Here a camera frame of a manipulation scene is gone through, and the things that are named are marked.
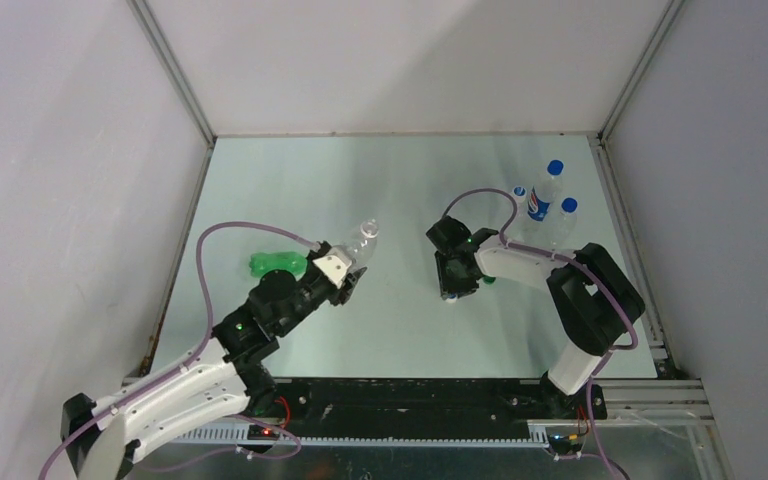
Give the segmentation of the clear plastic bottle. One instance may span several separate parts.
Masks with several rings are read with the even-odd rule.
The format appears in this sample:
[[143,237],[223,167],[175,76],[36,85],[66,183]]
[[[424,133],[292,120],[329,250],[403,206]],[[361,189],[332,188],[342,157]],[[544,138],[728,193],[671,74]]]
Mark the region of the clear plastic bottle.
[[357,271],[366,267],[373,257],[380,227],[375,219],[368,219],[352,231],[341,249],[350,261],[350,270]]

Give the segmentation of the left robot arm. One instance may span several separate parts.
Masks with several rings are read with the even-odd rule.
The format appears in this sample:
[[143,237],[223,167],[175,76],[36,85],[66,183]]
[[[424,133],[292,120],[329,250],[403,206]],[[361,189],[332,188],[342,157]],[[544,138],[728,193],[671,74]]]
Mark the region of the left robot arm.
[[301,278],[265,274],[247,300],[194,347],[158,372],[91,399],[79,393],[63,405],[61,437],[74,473],[122,479],[176,437],[224,416],[264,416],[276,403],[276,384],[263,365],[289,334],[324,303],[342,305],[364,268],[310,261]]

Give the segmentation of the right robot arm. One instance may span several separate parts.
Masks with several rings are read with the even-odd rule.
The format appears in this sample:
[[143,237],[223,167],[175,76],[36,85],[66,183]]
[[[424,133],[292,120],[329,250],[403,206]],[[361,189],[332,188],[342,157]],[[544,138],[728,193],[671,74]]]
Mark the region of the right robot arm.
[[545,411],[566,418],[582,403],[580,390],[609,356],[639,343],[634,323],[645,303],[613,257],[601,245],[577,250],[546,250],[504,239],[501,232],[470,231],[444,216],[426,232],[435,249],[442,298],[475,293],[486,277],[511,280],[548,294],[567,336],[560,356],[545,374]]

